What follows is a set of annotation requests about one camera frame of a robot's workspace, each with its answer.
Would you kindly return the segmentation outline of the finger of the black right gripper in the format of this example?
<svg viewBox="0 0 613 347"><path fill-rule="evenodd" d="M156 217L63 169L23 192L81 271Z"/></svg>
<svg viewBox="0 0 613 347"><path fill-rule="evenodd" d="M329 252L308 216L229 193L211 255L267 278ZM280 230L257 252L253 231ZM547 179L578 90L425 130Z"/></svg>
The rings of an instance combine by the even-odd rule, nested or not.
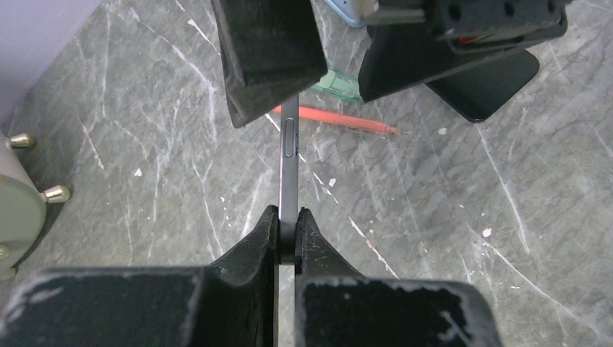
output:
<svg viewBox="0 0 613 347"><path fill-rule="evenodd" d="M527 34L519 44L492 51L458 53L446 40L435 40L424 24L369 26L372 39L358 74L359 94L365 103L415 85L450 78L508 77L517 70L538 69L527 48L563 36L567 22Z"/></svg>
<svg viewBox="0 0 613 347"><path fill-rule="evenodd" d="M309 0L212 1L233 127L264 116L327 74Z"/></svg>

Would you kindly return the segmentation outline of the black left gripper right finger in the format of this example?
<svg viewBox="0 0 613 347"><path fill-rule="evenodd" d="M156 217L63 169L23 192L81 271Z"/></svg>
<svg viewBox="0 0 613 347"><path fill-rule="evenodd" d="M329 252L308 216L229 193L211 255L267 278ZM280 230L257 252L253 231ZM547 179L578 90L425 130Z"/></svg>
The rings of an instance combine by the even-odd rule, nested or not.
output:
<svg viewBox="0 0 613 347"><path fill-rule="evenodd" d="M490 306L474 286L366 277L306 208L296 232L296 346L502 345Z"/></svg>

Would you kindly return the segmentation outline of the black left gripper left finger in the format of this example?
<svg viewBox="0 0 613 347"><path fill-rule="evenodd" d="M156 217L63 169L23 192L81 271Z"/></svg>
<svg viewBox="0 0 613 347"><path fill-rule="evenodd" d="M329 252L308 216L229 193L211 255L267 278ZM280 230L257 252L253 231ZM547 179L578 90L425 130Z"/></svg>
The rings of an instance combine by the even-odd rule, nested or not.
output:
<svg viewBox="0 0 613 347"><path fill-rule="evenodd" d="M276 346L278 209L194 267L68 267L19 285L3 346Z"/></svg>

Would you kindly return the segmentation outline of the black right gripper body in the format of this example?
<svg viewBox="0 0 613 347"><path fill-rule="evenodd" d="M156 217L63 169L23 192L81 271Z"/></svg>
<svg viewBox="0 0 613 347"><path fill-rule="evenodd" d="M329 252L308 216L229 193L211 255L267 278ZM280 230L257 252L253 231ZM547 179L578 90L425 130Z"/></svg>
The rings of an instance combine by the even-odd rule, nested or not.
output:
<svg viewBox="0 0 613 347"><path fill-rule="evenodd" d="M368 25L420 25L458 53L532 46L565 34L569 1L365 1Z"/></svg>

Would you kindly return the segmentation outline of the black phone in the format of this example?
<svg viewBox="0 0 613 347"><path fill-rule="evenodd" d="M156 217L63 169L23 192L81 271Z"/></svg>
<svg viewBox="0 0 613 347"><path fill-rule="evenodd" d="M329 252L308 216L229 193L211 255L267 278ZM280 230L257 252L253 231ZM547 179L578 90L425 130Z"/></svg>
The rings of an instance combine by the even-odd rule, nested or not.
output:
<svg viewBox="0 0 613 347"><path fill-rule="evenodd" d="M299 178L299 97L282 104L280 118L279 260L294 263Z"/></svg>

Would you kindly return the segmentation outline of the light blue phone case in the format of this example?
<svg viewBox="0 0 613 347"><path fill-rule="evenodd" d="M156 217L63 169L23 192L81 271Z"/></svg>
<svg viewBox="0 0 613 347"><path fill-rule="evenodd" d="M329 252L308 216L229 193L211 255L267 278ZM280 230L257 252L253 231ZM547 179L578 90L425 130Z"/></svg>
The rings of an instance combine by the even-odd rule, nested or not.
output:
<svg viewBox="0 0 613 347"><path fill-rule="evenodd" d="M357 0L325 0L325 3L350 27L364 27Z"/></svg>

